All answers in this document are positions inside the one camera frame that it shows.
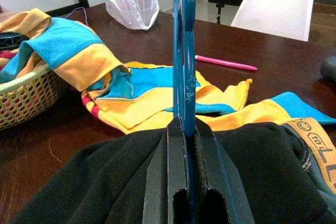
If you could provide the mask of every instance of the dark wooden table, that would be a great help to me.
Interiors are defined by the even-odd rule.
[[[149,31],[119,25],[104,5],[87,10],[90,26],[122,62],[172,64],[172,16],[159,14]],[[82,12],[71,16],[84,21]],[[336,118],[336,83],[320,76],[324,58],[336,48],[197,21],[196,53],[257,66],[257,72],[198,62],[197,70],[224,90],[253,79],[249,103],[292,91],[318,110]],[[328,126],[334,144],[336,127]],[[123,135],[95,119],[80,94],[69,91],[34,119],[0,132],[0,223],[9,223],[36,191],[82,147]]]

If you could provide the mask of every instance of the white chair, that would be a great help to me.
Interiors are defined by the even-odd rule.
[[[314,0],[243,0],[231,26],[308,41]]]

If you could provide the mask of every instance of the pink pen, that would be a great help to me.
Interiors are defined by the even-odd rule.
[[[195,55],[195,59],[199,61],[209,62],[209,63],[223,65],[223,66],[232,67],[232,68],[241,68],[241,69],[250,70],[250,71],[258,70],[258,68],[251,66],[251,65],[245,65],[245,64],[240,64],[240,63],[226,61],[226,60],[218,60],[218,59],[213,59],[213,58],[204,57],[200,55]]]

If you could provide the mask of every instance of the woven basket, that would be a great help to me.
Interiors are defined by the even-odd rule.
[[[52,106],[67,84],[47,66],[0,85],[0,130],[35,117]]]

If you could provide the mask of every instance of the white plastic bag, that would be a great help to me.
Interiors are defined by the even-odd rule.
[[[148,30],[159,13],[158,0],[105,0],[107,12],[125,27]]]

